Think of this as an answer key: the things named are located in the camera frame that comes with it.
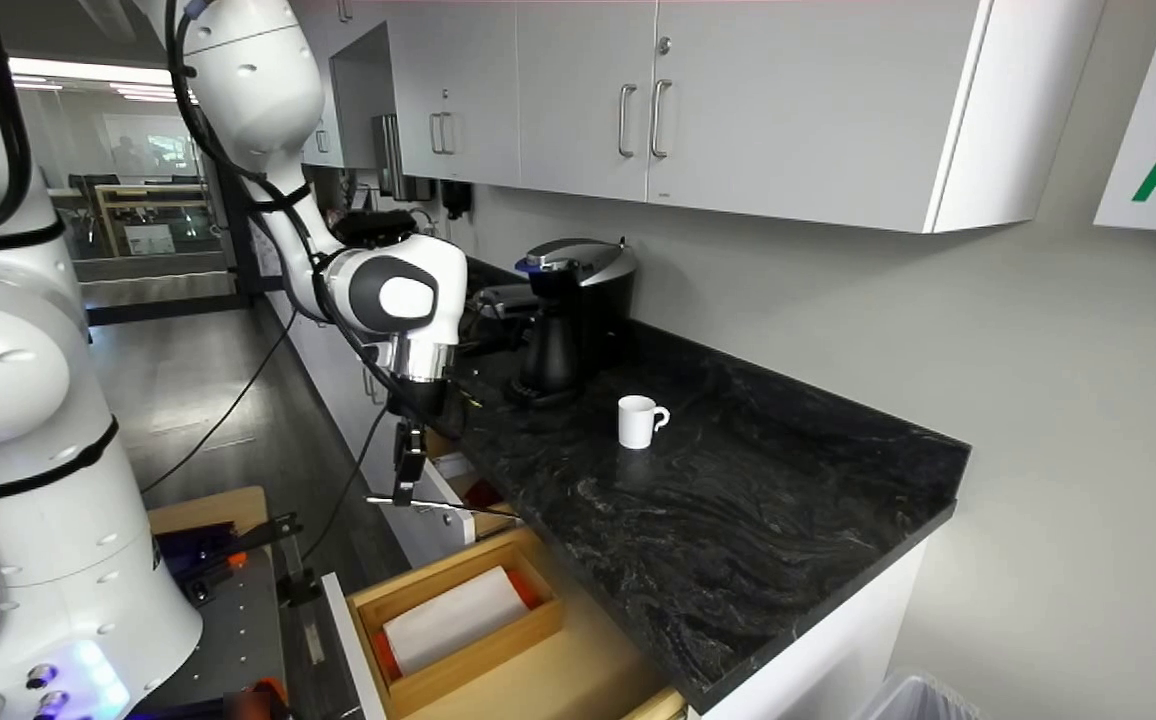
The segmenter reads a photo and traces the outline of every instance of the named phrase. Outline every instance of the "wooden drawer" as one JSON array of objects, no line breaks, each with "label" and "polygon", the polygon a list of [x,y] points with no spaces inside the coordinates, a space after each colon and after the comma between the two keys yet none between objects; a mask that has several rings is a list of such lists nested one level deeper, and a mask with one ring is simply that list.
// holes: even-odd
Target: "wooden drawer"
[{"label": "wooden drawer", "polygon": [[[366,641],[375,619],[439,596],[444,587],[457,587],[459,580],[480,577],[495,567],[500,557],[516,553],[525,553],[530,567],[543,577],[554,604],[534,606],[525,619],[430,663],[426,673],[413,673],[407,678],[385,678]],[[328,577],[323,590],[335,632],[362,634],[345,657],[368,720],[604,720],[628,717],[664,687],[638,642],[595,606],[588,590],[554,571],[535,536],[525,528],[358,596],[345,596]]]}]

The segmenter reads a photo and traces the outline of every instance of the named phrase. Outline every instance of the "coffee maker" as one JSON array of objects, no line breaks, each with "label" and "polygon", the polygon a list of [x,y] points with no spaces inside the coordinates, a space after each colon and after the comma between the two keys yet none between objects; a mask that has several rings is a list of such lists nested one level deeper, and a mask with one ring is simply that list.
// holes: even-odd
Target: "coffee maker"
[{"label": "coffee maker", "polygon": [[495,307],[495,317],[530,307],[525,362],[510,396],[563,404],[621,359],[638,260],[626,240],[569,235],[535,243],[516,268],[530,284],[480,292],[480,307]]}]

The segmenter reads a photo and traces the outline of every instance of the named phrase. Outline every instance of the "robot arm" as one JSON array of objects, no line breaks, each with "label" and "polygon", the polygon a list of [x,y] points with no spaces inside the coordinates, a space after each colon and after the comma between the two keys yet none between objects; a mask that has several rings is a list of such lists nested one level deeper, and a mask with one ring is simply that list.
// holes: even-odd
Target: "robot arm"
[{"label": "robot arm", "polygon": [[187,128],[216,169],[235,173],[280,251],[298,312],[328,320],[420,404],[439,383],[466,317],[466,251],[413,235],[345,246],[305,191],[300,148],[322,116],[322,73],[289,0],[136,0],[155,22]]}]

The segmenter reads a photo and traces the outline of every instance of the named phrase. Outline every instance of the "kitchen counter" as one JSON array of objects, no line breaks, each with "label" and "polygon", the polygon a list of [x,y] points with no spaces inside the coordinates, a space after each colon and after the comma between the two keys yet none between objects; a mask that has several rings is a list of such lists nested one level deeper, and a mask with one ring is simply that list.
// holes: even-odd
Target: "kitchen counter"
[{"label": "kitchen counter", "polygon": [[[516,351],[459,356],[449,432],[709,712],[951,515],[970,445],[634,329],[581,400],[516,407]],[[672,407],[616,448],[616,396]]]}]

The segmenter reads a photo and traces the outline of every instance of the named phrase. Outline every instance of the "white cabinet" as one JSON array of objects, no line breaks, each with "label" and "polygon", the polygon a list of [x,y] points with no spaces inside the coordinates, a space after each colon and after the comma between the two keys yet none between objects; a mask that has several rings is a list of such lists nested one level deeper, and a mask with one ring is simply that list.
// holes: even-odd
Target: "white cabinet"
[{"label": "white cabinet", "polygon": [[417,174],[894,230],[1033,219],[1105,0],[457,2],[396,21]]},{"label": "white cabinet", "polygon": [[534,2],[522,42],[522,187],[649,198],[654,2]]},{"label": "white cabinet", "polygon": [[655,2],[654,198],[920,230],[984,2]]},{"label": "white cabinet", "polygon": [[516,16],[413,0],[387,16],[407,174],[516,185]]},{"label": "white cabinet", "polygon": [[322,124],[305,141],[305,165],[372,169],[372,116],[392,112],[387,54],[372,52],[385,47],[387,2],[300,0],[294,8],[323,78],[323,109]]}]

